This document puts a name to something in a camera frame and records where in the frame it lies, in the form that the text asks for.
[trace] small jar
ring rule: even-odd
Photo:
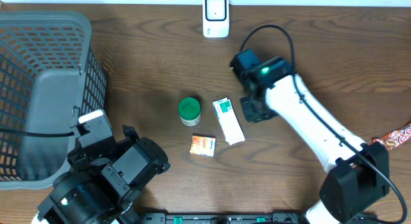
[[[201,119],[200,103],[194,98],[184,98],[179,104],[181,122],[187,126],[195,126]]]

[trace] wooden table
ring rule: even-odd
[[[297,71],[315,97],[367,141],[411,120],[411,9],[232,6],[226,39],[205,39],[201,6],[4,4],[5,11],[74,10],[93,28],[92,46],[110,78],[107,113],[117,140],[136,127],[167,153],[139,206],[168,212],[306,210],[326,176],[314,154],[280,117],[246,123],[240,83],[228,65],[254,28],[277,24],[295,43]],[[263,30],[249,43],[263,60],[289,57],[286,39]],[[198,96],[202,120],[184,126],[179,101]],[[228,96],[246,141],[229,146],[212,102]],[[188,153],[192,134],[215,135],[214,157]],[[411,144],[390,152],[391,179],[411,201]],[[29,223],[51,189],[0,192],[0,222]],[[396,220],[394,193],[368,211]]]

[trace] green printing on box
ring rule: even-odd
[[[230,101],[226,101],[224,103],[220,104],[221,107],[221,111],[224,112],[228,112],[229,111],[229,107],[231,106]]]

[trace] small orange packet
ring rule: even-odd
[[[214,137],[193,136],[190,153],[208,157],[214,156],[216,139]]]
[[[375,138],[373,142],[380,142],[387,150],[392,150],[403,144],[411,138],[411,123],[405,125],[403,128],[394,130],[391,133],[381,137]]]

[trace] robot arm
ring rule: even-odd
[[[295,91],[292,76],[274,83],[273,89],[267,89],[266,104],[283,117],[288,124],[304,139],[319,159],[324,171],[328,173],[336,166],[336,160],[349,159],[354,153],[345,146],[308,110],[304,103],[300,102]],[[361,150],[361,144],[365,141],[351,133],[342,126],[309,92],[300,76],[296,76],[297,86],[305,95],[305,100],[317,113],[334,129],[338,130],[345,139],[357,150]],[[306,213],[310,223],[340,223],[319,201]]]
[[[71,131],[77,141],[67,155],[72,169],[54,181],[34,223],[118,223],[119,216],[135,223],[138,215],[127,214],[142,188],[170,167],[166,153],[125,125],[126,139],[116,142],[102,110],[80,117]]]
[[[230,65],[249,95],[247,101],[252,102],[253,111],[261,116],[256,121],[270,119],[270,111],[277,112],[306,141],[328,174],[320,189],[321,201],[305,215],[311,224],[345,223],[388,194],[387,181],[377,177],[341,140],[389,177],[386,149],[379,143],[368,146],[342,126],[313,97],[287,61],[275,57],[263,63],[246,49],[237,53]]]

